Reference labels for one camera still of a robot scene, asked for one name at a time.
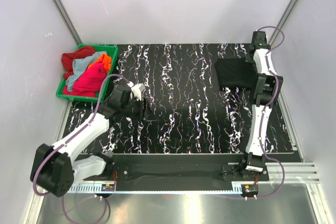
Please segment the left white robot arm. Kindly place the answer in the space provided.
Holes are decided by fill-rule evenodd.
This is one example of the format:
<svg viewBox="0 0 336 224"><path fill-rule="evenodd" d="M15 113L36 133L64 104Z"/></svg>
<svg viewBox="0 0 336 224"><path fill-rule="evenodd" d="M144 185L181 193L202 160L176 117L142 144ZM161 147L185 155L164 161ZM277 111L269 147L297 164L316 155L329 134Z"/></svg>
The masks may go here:
<svg viewBox="0 0 336 224"><path fill-rule="evenodd" d="M108 97L66 137L53 145L40 145L30 174L34 193L62 197L73 183L92 176L103 180L113 176L113 160L107 154L92 154L84 159L78 159L78 156L93 140L107 132L111 124L124 118L138 121L156 119L146 98L134 97L126 101Z"/></svg>

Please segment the black t shirt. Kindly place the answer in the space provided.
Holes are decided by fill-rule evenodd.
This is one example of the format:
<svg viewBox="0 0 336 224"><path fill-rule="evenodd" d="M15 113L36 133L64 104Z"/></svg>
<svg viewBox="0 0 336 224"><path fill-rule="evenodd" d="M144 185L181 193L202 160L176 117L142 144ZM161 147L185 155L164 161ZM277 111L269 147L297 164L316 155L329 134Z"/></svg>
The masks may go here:
<svg viewBox="0 0 336 224"><path fill-rule="evenodd" d="M218 58L214 67L220 89L245 88L250 90L257 79L255 64L247 62L245 58Z"/></svg>

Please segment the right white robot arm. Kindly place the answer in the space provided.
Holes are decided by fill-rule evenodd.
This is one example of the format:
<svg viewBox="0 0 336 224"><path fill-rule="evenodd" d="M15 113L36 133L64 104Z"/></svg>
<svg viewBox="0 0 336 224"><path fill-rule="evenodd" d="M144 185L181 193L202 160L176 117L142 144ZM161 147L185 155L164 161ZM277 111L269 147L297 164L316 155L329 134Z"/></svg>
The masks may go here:
<svg viewBox="0 0 336 224"><path fill-rule="evenodd" d="M249 140L238 167L239 176L244 180L254 180L266 173L268 121L283 84L283 77L276 73L273 66L269 48L256 49L252 60L257 68L257 79L250 95L253 117Z"/></svg>

